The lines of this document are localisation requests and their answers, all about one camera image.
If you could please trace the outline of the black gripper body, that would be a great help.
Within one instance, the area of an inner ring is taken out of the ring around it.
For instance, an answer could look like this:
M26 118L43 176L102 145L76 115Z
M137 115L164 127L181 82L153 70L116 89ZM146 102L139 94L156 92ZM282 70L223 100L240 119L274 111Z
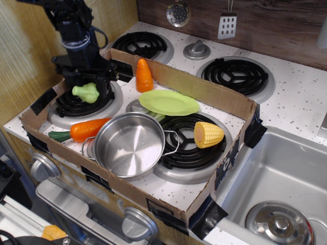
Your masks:
M52 63L62 75L64 71L79 71L83 83L95 81L99 72L109 73L111 81L118 79L117 65L103 58L99 48L91 43L68 48L66 55L53 57Z

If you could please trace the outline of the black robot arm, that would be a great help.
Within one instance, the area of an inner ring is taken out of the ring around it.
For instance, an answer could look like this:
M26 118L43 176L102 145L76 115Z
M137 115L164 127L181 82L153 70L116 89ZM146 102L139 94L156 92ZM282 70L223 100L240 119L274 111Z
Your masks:
M96 32L102 33L102 30L92 25L92 9L84 1L27 3L43 7L54 29L60 33L66 55L52 58L56 72L64 76L70 87L94 82L100 98L107 98L111 93L110 81L116 76L116 65L100 55L109 41L99 46Z

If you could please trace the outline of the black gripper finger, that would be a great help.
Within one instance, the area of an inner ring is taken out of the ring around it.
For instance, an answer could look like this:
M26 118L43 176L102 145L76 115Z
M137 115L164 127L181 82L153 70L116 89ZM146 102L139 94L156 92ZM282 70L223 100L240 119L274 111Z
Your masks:
M82 78L79 71L64 71L63 76L69 85L69 87L73 88L74 86L82 86Z
M101 99L114 99L111 89L111 77L107 72L99 72L96 78L96 88Z

